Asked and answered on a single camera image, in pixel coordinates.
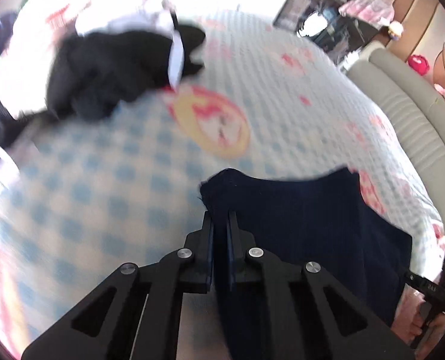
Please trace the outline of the black garment with white ribbon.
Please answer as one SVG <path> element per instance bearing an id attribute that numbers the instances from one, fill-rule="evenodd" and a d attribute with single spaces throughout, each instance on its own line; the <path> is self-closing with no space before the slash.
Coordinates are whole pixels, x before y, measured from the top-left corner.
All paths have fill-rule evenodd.
<path id="1" fill-rule="evenodd" d="M 191 60 L 191 53 L 205 38 L 204 30 L 191 24 L 177 24 L 173 37 L 143 30 L 66 37 L 46 85 L 37 87 L 30 77 L 24 81 L 29 87 L 11 97 L 17 105 L 25 98 L 40 100 L 41 110 L 10 115 L 0 90 L 0 146 L 10 147 L 38 116 L 76 115 L 95 122 L 108 118 L 119 102 L 134 102 L 149 90 L 178 86 L 181 79 L 203 69 L 203 63 Z"/>

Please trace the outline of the blue checked cartoon bedspread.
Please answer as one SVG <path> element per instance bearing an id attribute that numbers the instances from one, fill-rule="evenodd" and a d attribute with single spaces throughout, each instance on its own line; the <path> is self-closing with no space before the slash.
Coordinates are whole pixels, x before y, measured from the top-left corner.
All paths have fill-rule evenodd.
<path id="1" fill-rule="evenodd" d="M 176 249 L 201 224 L 200 184 L 225 168 L 358 172 L 365 201 L 412 236 L 412 269 L 438 275 L 441 216 L 381 109 L 308 41 L 242 13 L 203 25 L 204 71 L 177 94 L 40 131 L 0 187 L 0 341 L 13 357 L 122 263 Z"/>

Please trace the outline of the pink floral cloth bundle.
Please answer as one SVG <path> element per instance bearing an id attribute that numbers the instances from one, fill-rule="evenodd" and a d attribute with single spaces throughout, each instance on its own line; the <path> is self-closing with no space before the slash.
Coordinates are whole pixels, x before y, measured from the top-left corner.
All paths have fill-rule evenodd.
<path id="1" fill-rule="evenodd" d="M 376 29 L 387 27 L 395 16 L 394 8 L 388 0 L 350 0 L 339 7 L 339 13 Z"/>

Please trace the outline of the navy blue striped garment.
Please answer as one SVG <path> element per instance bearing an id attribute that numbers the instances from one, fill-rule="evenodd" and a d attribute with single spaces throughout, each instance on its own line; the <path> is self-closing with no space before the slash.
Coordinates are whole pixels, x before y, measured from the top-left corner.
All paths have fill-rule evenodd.
<path id="1" fill-rule="evenodd" d="M 218 311 L 233 359 L 258 359 L 268 345 L 257 291 L 231 283 L 230 213 L 258 247 L 286 263 L 319 263 L 384 323 L 393 323 L 412 238 L 365 203 L 358 174 L 341 168 L 312 180 L 260 180 L 226 169 L 205 181 L 200 195 L 214 223 Z"/>

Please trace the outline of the dark shelving unit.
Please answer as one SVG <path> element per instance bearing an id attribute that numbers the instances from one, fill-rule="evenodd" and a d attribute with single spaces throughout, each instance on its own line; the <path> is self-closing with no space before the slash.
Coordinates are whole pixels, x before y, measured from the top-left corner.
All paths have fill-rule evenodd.
<path id="1" fill-rule="evenodd" d="M 336 65 L 351 52 L 366 46 L 379 32 L 339 8 L 350 0 L 286 0 L 273 25 L 307 38 L 321 48 Z"/>

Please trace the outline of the red round plush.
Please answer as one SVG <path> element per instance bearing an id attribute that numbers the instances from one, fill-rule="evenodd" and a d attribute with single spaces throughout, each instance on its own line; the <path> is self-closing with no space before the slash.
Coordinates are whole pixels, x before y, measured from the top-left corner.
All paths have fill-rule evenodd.
<path id="1" fill-rule="evenodd" d="M 425 76 L 430 70 L 429 62 L 422 55 L 410 55 L 407 59 L 407 63 L 420 76 Z"/>

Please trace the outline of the grey padded headboard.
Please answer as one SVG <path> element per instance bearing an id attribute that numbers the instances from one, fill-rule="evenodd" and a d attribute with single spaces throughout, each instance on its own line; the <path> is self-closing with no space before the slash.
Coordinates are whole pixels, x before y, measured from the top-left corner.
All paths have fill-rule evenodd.
<path id="1" fill-rule="evenodd" d="M 426 80 L 377 42 L 347 77 L 385 113 L 418 172 L 445 231 L 445 100 Z"/>

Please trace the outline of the pink white garment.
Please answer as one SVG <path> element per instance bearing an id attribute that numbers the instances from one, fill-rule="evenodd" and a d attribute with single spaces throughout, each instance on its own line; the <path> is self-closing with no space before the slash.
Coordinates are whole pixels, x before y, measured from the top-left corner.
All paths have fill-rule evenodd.
<path id="1" fill-rule="evenodd" d="M 175 28 L 166 0 L 48 0 L 46 23 L 56 36 L 149 30 L 170 35 Z"/>

